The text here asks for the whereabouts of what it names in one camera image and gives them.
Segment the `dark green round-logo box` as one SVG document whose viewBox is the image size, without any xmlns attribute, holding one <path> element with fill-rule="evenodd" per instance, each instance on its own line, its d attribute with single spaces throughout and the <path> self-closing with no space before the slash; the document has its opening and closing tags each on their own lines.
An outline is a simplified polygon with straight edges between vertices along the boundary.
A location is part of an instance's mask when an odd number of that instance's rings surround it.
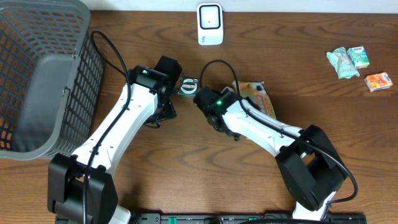
<svg viewBox="0 0 398 224">
<path fill-rule="evenodd" d="M 199 91 L 198 79 L 191 77 L 182 77 L 178 95 L 186 98 L 194 98 Z"/>
</svg>

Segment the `yellow wet wipes pack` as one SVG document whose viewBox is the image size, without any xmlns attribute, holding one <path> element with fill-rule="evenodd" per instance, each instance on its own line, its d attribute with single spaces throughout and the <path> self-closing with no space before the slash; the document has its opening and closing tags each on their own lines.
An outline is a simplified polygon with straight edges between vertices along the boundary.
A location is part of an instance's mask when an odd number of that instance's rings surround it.
<svg viewBox="0 0 398 224">
<path fill-rule="evenodd" d="M 239 91 L 243 98 L 249 98 L 253 103 L 258 105 L 259 111 L 277 119 L 271 99 L 266 92 L 264 82 L 242 82 L 238 81 Z"/>
</svg>

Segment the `teal snack wrapper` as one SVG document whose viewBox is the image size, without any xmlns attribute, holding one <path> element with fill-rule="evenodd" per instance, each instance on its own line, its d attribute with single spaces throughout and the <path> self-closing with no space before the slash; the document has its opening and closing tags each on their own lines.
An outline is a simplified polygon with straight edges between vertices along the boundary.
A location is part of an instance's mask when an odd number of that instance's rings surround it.
<svg viewBox="0 0 398 224">
<path fill-rule="evenodd" d="M 344 47 L 337 48 L 332 52 L 327 52 L 326 57 L 334 67 L 339 79 L 350 79 L 352 77 L 360 76 L 359 72 L 348 58 L 348 54 Z"/>
</svg>

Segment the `small teal tissue pack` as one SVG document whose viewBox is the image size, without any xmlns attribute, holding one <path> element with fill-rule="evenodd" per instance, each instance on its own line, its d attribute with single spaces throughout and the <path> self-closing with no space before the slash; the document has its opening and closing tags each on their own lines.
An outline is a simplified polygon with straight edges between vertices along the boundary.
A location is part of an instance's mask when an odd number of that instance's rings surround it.
<svg viewBox="0 0 398 224">
<path fill-rule="evenodd" d="M 363 46 L 349 48 L 346 53 L 355 68 L 366 68 L 370 65 L 368 55 Z"/>
</svg>

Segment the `orange tissue pack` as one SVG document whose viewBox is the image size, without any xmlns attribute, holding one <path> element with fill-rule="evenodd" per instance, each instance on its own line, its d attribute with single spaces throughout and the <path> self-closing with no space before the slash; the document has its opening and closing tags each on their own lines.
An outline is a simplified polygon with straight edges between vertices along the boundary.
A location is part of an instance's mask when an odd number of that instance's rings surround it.
<svg viewBox="0 0 398 224">
<path fill-rule="evenodd" d="M 376 90 L 388 89 L 393 85 L 392 80 L 389 78 L 386 72 L 377 73 L 374 75 L 368 75 L 364 79 L 365 84 L 369 88 L 370 92 Z"/>
</svg>

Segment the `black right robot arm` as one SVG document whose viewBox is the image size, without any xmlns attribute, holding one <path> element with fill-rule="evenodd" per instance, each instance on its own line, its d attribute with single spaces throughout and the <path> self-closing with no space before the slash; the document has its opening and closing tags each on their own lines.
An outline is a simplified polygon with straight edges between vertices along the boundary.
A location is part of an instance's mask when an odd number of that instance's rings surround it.
<svg viewBox="0 0 398 224">
<path fill-rule="evenodd" d="M 222 92 L 204 88 L 194 103 L 216 131 L 235 140 L 244 136 L 274 157 L 296 201 L 294 220 L 326 220 L 328 209 L 337 203 L 335 194 L 353 176 L 322 129 L 282 123 L 229 88 Z"/>
</svg>

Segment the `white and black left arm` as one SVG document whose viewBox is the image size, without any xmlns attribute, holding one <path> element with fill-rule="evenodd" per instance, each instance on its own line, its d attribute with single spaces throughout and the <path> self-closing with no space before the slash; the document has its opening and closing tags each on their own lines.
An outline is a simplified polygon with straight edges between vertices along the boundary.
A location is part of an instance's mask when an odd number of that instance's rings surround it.
<svg viewBox="0 0 398 224">
<path fill-rule="evenodd" d="M 179 64 L 130 70 L 130 81 L 97 130 L 70 156 L 49 164 L 47 208 L 74 223 L 129 223 L 113 182 L 117 166 L 139 128 L 169 104 L 182 73 Z"/>
</svg>

